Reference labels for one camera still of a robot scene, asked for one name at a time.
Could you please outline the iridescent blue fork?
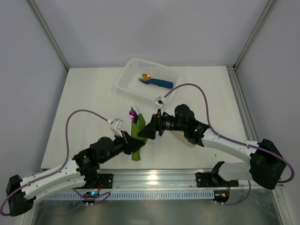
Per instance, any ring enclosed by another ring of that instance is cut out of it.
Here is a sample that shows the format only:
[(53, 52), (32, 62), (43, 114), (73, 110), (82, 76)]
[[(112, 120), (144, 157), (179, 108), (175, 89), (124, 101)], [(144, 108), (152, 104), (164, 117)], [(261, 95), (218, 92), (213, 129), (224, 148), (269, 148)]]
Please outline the iridescent blue fork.
[(131, 107), (131, 108), (133, 108), (135, 111), (136, 111), (136, 113), (137, 113), (137, 115), (138, 115), (138, 120), (137, 120), (137, 122), (136, 123), (134, 123), (137, 127), (139, 126), (139, 124), (140, 124), (140, 111), (139, 111), (139, 109), (138, 109), (138, 107), (137, 106), (135, 106), (135, 107)]

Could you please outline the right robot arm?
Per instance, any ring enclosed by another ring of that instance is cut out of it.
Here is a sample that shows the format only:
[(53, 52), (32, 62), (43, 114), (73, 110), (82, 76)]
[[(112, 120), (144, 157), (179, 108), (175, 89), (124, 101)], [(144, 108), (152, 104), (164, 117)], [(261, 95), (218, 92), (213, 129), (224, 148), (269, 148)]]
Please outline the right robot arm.
[(177, 106), (173, 116), (158, 110), (138, 135), (154, 140), (164, 131), (181, 131), (192, 145), (216, 149), (241, 160), (240, 163), (217, 162), (210, 172), (210, 179), (218, 187), (232, 180), (253, 180), (261, 187), (273, 190), (286, 167), (271, 141), (226, 137), (197, 121), (194, 112), (185, 104)]

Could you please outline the green paper napkin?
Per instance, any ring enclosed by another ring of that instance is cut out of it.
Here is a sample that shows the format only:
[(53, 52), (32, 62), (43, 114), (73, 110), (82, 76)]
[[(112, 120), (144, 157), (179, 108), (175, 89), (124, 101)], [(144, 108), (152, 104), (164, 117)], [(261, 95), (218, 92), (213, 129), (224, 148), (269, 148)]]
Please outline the green paper napkin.
[[(140, 141), (143, 141), (144, 143), (146, 143), (148, 140), (147, 138), (138, 136), (138, 133), (140, 131), (142, 131), (145, 128), (145, 126), (146, 126), (146, 121), (145, 121), (143, 115), (140, 113), (138, 115), (138, 121), (136, 123), (131, 122), (131, 136), (134, 139), (137, 139), (137, 140), (140, 140)], [(141, 151), (141, 148), (132, 154), (132, 156), (131, 156), (132, 161), (137, 162), (137, 161), (141, 160), (140, 151)]]

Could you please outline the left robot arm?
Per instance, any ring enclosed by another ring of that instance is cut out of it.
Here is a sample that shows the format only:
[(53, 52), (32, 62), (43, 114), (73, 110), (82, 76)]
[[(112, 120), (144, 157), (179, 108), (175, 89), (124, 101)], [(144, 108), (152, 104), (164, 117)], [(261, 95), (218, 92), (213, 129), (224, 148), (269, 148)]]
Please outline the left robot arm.
[(89, 148), (80, 151), (62, 165), (45, 172), (22, 178), (18, 174), (8, 180), (4, 204), (9, 213), (3, 216), (16, 217), (31, 210), (33, 205), (60, 191), (73, 188), (92, 188), (99, 180), (99, 166), (113, 157), (138, 151), (144, 141), (132, 138), (126, 131), (114, 139), (101, 137)]

